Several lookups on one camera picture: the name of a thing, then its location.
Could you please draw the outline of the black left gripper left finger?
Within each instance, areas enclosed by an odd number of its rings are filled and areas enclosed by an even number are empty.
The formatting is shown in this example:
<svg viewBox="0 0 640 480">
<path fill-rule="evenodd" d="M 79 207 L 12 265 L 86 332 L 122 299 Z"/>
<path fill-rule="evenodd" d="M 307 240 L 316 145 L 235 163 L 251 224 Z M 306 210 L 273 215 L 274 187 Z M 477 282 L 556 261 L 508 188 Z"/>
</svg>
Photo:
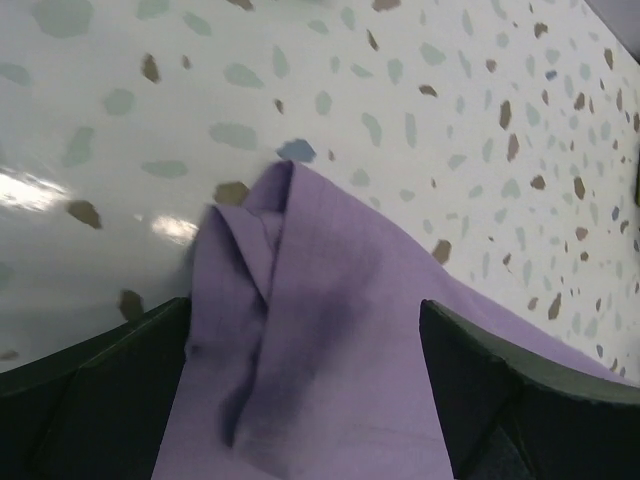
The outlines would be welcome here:
<svg viewBox="0 0 640 480">
<path fill-rule="evenodd" d="M 185 363 L 191 302 L 1 375 L 4 479 L 149 479 Z"/>
</svg>

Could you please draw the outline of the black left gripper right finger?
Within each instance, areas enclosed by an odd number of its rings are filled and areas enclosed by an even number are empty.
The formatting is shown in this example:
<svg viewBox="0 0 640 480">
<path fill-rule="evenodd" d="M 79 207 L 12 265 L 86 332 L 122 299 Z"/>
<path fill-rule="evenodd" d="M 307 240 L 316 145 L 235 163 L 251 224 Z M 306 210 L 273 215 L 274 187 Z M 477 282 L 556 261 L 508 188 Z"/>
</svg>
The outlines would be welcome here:
<svg viewBox="0 0 640 480">
<path fill-rule="evenodd" d="M 637 387 L 551 361 L 432 300 L 420 337 L 455 478 L 638 478 Z"/>
</svg>

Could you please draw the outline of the purple t-shirt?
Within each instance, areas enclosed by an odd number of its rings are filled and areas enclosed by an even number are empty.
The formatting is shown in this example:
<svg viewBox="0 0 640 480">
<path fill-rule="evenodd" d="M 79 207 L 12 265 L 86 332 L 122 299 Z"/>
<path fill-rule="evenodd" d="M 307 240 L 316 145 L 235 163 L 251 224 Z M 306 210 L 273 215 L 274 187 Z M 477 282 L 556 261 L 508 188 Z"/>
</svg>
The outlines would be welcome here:
<svg viewBox="0 0 640 480">
<path fill-rule="evenodd" d="M 291 161 L 267 168 L 241 205 L 206 214 L 191 299 L 157 479 L 450 478 L 419 334 L 426 299 L 615 379 Z"/>
</svg>

